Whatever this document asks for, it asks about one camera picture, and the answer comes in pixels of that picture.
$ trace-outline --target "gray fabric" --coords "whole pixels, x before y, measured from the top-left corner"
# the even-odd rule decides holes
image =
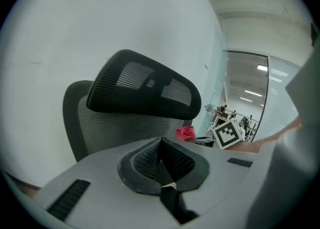
[[[184,120],[137,114],[101,113],[78,104],[78,118],[88,154],[154,137],[174,137]]]
[[[78,106],[80,100],[88,94],[92,83],[90,80],[72,83],[63,98],[64,127],[77,162],[89,155],[80,127]]]

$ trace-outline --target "white wall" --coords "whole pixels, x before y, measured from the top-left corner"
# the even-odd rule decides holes
[[[261,114],[263,111],[263,107],[261,105],[252,104],[251,102],[242,100],[238,96],[232,94],[229,95],[229,99],[226,104],[228,110],[236,110],[237,114],[241,114],[246,117],[250,117],[250,115],[252,115],[253,120],[260,121]]]
[[[228,50],[271,55],[302,66],[310,56],[311,34],[300,28],[264,18],[223,19]]]
[[[75,164],[62,104],[132,49],[174,69],[204,94],[215,31],[208,0],[18,0],[0,32],[2,168],[42,187]]]

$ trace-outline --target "mesh panel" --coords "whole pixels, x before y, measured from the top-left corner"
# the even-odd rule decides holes
[[[191,104],[191,92],[186,85],[172,79],[169,86],[164,86],[161,97],[176,100],[187,106]]]
[[[121,72],[116,85],[138,90],[153,71],[151,68],[137,62],[129,62]]]
[[[192,120],[201,109],[201,97],[177,72],[132,50],[121,50],[98,74],[87,107],[101,113]]]
[[[138,114],[94,112],[78,104],[78,117],[88,154],[154,137],[174,137],[185,121]]]
[[[88,156],[85,139],[81,131],[78,106],[85,97],[93,81],[81,80],[72,83],[65,91],[63,98],[63,121],[75,160],[78,162]]]
[[[157,167],[160,162],[160,143],[153,144],[133,160],[134,168],[145,177],[155,180]]]
[[[161,159],[175,182],[183,178],[195,167],[195,162],[192,158],[165,142],[161,143]]]

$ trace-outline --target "vent grille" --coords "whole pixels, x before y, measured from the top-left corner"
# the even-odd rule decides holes
[[[77,179],[47,211],[57,219],[64,221],[89,185],[90,182]]]

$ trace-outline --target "mesh backrest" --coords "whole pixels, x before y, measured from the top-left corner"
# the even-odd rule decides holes
[[[168,67],[131,50],[110,58],[94,82],[66,90],[63,118],[75,159],[154,137],[174,137],[201,108],[197,88]]]
[[[176,129],[192,124],[192,120],[92,111],[86,106],[92,83],[90,80],[72,83],[63,99],[65,130],[77,162],[90,154],[134,141],[174,137]]]
[[[174,137],[185,121],[138,114],[102,113],[78,105],[78,118],[88,154],[154,137]]]

